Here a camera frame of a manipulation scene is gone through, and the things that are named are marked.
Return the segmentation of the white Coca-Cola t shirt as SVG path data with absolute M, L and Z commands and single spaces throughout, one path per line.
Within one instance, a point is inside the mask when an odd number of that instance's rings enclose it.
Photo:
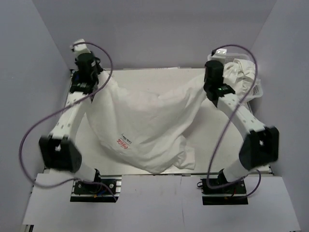
M 125 162 L 153 174 L 170 166 L 192 170 L 195 150 L 183 132 L 206 99 L 203 86 L 198 75 L 156 94 L 121 87 L 103 72 L 86 117 L 99 142 Z

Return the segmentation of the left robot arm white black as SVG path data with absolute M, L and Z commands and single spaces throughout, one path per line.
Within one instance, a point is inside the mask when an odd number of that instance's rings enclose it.
M 80 99 L 98 88 L 98 74 L 102 68 L 93 52 L 80 53 L 75 58 L 77 70 L 71 72 L 71 85 L 65 110 L 55 127 L 47 136 L 41 136 L 39 147 L 46 168 L 71 173 L 75 178 L 93 182 L 97 171 L 82 161 L 82 155 L 75 145 L 75 138 L 92 97 L 78 103 Z

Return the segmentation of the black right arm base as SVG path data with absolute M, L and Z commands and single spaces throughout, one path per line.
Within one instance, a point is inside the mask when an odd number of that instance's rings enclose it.
M 206 179 L 201 179 L 197 187 L 202 192 L 203 205 L 247 205 L 248 197 L 244 181 L 220 189 L 210 189 Z

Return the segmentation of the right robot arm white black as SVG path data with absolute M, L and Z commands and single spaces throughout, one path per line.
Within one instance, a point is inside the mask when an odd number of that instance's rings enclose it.
M 255 168 L 276 162 L 279 158 L 278 129 L 260 122 L 240 103 L 233 88 L 224 83 L 223 71 L 221 62 L 207 61 L 204 90 L 214 106 L 228 117 L 227 125 L 233 124 L 238 129 L 243 143 L 238 159 L 219 172 L 214 189 L 232 185 Z

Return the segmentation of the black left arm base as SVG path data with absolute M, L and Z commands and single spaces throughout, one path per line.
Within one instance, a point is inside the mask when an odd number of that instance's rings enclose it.
M 121 191 L 122 178 L 118 177 L 102 177 L 101 182 L 105 184 L 118 199 Z M 81 181 L 74 182 L 70 202 L 77 203 L 115 203 L 116 200 L 110 194 L 105 186 L 89 185 Z

